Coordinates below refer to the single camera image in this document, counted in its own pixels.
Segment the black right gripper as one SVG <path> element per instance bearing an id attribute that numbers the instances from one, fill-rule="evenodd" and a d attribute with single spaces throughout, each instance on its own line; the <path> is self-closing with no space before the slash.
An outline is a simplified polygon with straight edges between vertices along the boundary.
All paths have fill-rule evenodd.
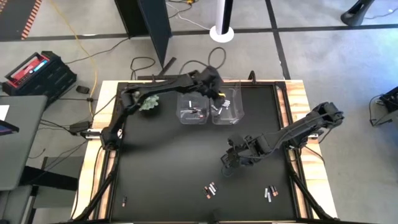
<path id="1" fill-rule="evenodd" d="M 225 169 L 237 169 L 241 166 L 253 166 L 264 158 L 264 152 L 258 148 L 251 136 L 245 138 L 234 134 L 228 138 L 229 149 L 221 157 Z"/>

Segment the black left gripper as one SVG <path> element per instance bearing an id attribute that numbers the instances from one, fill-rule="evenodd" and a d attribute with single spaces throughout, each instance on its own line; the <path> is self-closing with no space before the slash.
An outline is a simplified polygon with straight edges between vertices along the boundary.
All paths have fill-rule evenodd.
<path id="1" fill-rule="evenodd" d="M 213 99 L 215 107 L 220 109 L 223 103 L 217 103 L 221 101 L 220 88 L 223 84 L 223 80 L 220 77 L 217 69 L 212 66 L 207 66 L 199 75 L 198 80 L 200 81 L 200 87 L 198 92 L 203 96 Z"/>

